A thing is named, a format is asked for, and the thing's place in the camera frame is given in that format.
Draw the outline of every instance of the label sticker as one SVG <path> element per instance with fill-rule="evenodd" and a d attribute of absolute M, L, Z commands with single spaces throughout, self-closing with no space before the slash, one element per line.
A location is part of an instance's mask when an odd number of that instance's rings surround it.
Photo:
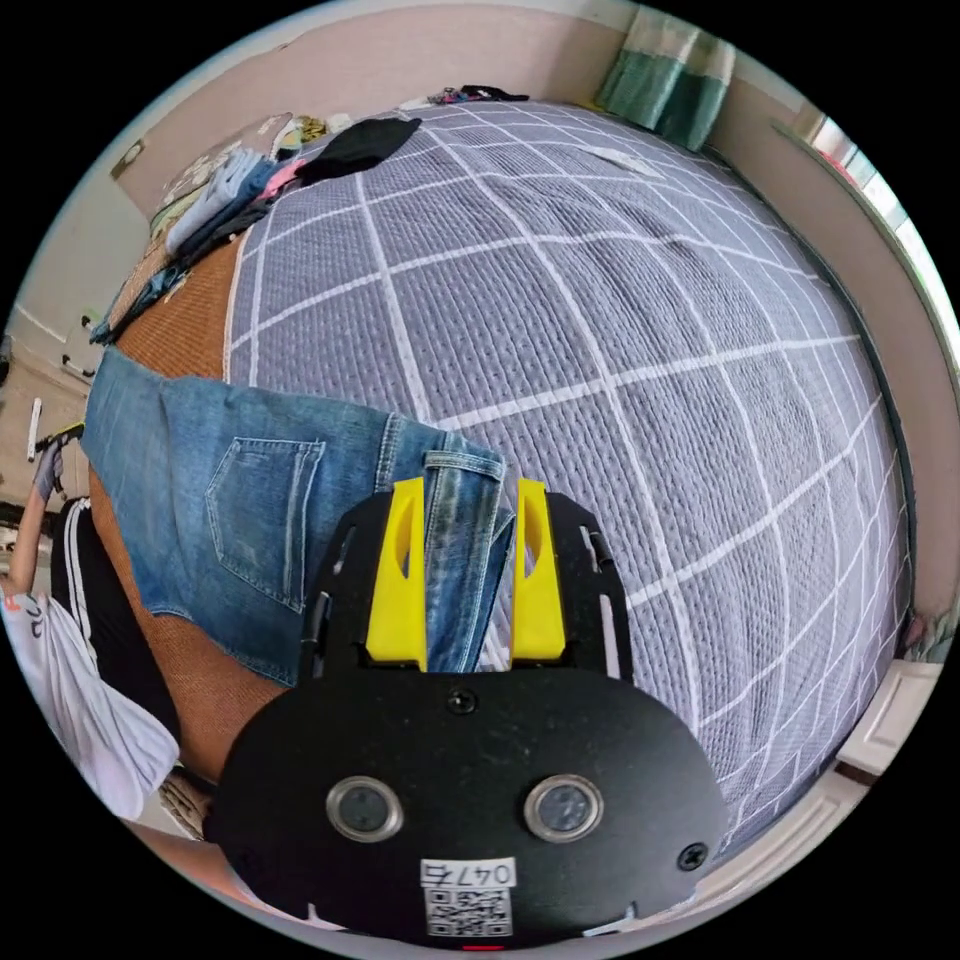
<path fill-rule="evenodd" d="M 516 861 L 421 860 L 427 933 L 434 937 L 511 937 L 510 889 Z"/>

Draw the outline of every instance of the white shirt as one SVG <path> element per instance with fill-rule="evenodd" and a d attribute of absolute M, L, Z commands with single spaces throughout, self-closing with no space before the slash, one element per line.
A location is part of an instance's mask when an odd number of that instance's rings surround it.
<path fill-rule="evenodd" d="M 30 692 L 67 756 L 111 813 L 136 820 L 176 764 L 176 740 L 100 679 L 95 651 L 56 600 L 18 594 L 0 609 Z"/>

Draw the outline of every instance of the green curtain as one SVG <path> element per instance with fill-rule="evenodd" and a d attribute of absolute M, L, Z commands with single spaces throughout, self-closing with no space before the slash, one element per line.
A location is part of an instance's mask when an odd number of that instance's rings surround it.
<path fill-rule="evenodd" d="M 594 98 L 598 107 L 699 150 L 733 75 L 736 49 L 658 10 L 641 8 Z"/>

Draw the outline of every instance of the black background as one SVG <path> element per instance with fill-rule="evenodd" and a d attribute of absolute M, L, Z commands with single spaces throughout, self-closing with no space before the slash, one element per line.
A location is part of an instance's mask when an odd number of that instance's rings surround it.
<path fill-rule="evenodd" d="M 7 20 L 0 68 L 8 170 L 5 317 L 60 207 L 122 128 L 194 67 L 302 8 L 283 0 L 229 9 L 191 4 L 171 43 L 164 4 L 117 7 L 115 14 L 94 12 L 96 6 L 25 4 L 16 23 Z M 946 20 L 939 25 L 937 5 L 663 0 L 660 6 L 736 44 L 823 109 L 879 169 L 948 291 L 955 289 L 957 194 L 941 171 L 956 156 L 957 55 L 955 34 Z M 150 23 L 158 18 L 154 34 Z M 177 948 L 188 956 L 211 948 L 318 955 L 241 918 L 148 854 L 83 785 L 6 644 L 2 653 L 8 938 L 16 931 L 33 950 L 82 946 L 108 955 Z M 947 888 L 958 869 L 948 763 L 957 756 L 947 705 L 953 674 L 945 670 L 907 745 L 838 831 L 771 887 L 650 955 L 925 952 L 945 940 L 955 919 Z"/>

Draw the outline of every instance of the qr code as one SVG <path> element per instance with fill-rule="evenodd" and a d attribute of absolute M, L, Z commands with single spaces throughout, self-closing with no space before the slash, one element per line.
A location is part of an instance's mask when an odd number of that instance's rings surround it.
<path fill-rule="evenodd" d="M 427 932 L 434 937 L 510 937 L 510 890 L 424 890 Z"/>

